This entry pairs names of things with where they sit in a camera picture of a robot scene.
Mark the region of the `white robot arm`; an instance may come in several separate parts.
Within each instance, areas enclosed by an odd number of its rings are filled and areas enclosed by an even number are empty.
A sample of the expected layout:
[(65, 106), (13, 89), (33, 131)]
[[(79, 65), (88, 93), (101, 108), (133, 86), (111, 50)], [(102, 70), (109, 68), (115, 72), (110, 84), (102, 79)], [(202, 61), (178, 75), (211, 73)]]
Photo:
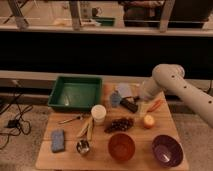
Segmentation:
[(152, 76), (140, 85), (140, 99), (148, 102), (163, 90), (168, 90), (178, 96), (213, 128), (213, 97), (185, 81), (184, 74), (184, 68), (180, 65), (159, 64), (155, 66)]

